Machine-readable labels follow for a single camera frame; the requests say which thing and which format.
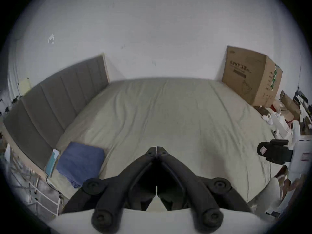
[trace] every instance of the blue cloth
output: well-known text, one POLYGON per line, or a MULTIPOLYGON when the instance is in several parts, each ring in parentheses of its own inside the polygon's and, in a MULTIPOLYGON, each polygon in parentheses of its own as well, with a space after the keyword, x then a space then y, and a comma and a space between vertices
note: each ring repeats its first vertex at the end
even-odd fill
POLYGON ((71 142, 61 155, 56 169, 74 188, 78 188, 87 179, 99 176, 104 159, 102 148, 71 142))

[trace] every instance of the gray upholstered headboard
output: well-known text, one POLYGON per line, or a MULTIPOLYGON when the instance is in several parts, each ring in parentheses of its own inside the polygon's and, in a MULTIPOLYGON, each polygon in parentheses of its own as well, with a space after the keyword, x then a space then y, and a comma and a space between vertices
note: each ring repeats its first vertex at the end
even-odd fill
POLYGON ((104 55, 75 64, 28 91, 3 123, 19 149, 44 170, 65 129, 108 83, 104 55))

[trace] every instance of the beige bed sheet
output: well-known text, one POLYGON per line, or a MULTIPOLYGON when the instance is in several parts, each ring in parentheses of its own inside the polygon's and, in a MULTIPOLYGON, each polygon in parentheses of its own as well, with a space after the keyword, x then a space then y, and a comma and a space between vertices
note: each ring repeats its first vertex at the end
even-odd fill
MULTIPOLYGON (((201 79, 145 79, 110 84, 60 138, 102 147, 101 179, 117 176, 152 146, 163 146, 196 175, 224 177, 250 201, 279 171, 257 154, 273 135, 259 113, 225 84, 201 79)), ((66 197, 74 189, 54 169, 49 181, 66 197)))

